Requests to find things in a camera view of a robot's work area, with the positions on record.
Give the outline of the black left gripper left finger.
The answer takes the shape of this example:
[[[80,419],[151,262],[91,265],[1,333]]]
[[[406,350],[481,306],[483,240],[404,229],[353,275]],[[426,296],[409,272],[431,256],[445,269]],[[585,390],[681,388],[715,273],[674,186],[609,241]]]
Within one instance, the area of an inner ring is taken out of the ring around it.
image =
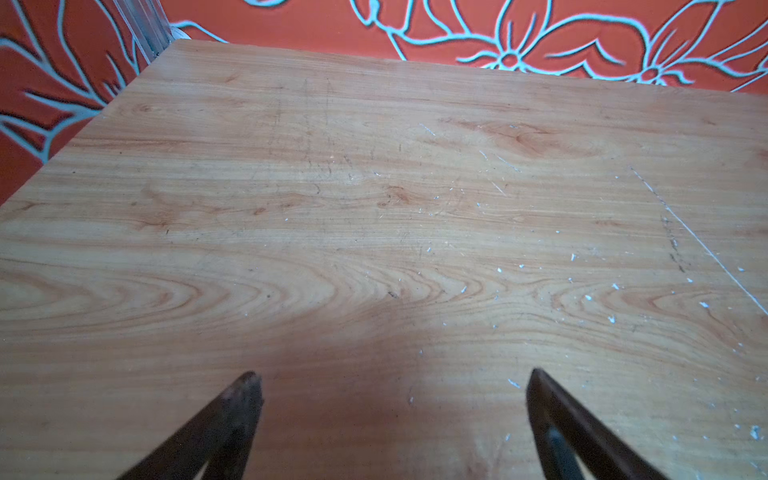
[[[122,479],[241,479],[264,404],[261,377],[243,373]]]

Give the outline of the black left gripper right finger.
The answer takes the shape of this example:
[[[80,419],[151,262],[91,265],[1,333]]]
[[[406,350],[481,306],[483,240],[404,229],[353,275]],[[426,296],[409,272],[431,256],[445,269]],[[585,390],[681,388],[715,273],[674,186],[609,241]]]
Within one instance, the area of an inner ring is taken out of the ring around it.
[[[663,479],[665,475],[611,432],[544,369],[535,368],[526,408],[547,479]]]

